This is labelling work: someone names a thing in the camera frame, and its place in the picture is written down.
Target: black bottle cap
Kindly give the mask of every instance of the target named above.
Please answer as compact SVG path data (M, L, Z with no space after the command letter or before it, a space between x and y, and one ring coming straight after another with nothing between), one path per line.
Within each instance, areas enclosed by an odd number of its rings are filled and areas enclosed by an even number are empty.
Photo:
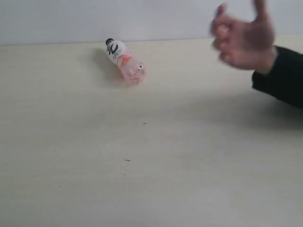
M112 38L107 39L106 42L105 42L105 43L106 43L106 46L108 46L108 45L110 44L110 42L113 41L113 40L114 40L114 39L112 39Z

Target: hand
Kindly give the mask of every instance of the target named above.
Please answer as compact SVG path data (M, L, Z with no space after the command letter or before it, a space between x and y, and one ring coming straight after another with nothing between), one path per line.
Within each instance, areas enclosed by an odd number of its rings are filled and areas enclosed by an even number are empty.
M266 0L254 0L254 5L257 17L250 23L226 14L224 4L218 8L211 27L214 47L221 52L223 62L238 69L267 74L277 56L273 47L275 32Z

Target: wall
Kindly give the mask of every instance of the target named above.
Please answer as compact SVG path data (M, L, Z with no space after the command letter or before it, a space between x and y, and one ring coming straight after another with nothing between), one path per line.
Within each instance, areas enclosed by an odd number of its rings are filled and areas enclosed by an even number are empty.
M209 36L223 0L0 0L0 45L186 39ZM253 19L250 0L230 12ZM302 0L270 0L279 34L303 34Z

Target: black jacket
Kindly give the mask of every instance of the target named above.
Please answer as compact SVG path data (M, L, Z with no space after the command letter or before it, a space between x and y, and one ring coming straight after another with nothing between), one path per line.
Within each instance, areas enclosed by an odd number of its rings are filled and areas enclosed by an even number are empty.
M271 72L252 75L252 87L290 105L303 108L303 54L276 47L278 57Z

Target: white label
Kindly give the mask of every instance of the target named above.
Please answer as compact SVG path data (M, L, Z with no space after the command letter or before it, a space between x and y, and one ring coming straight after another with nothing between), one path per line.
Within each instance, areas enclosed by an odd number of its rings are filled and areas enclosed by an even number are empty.
M109 59L122 69L122 67L132 59L132 54L121 41L111 41L107 46L107 55Z

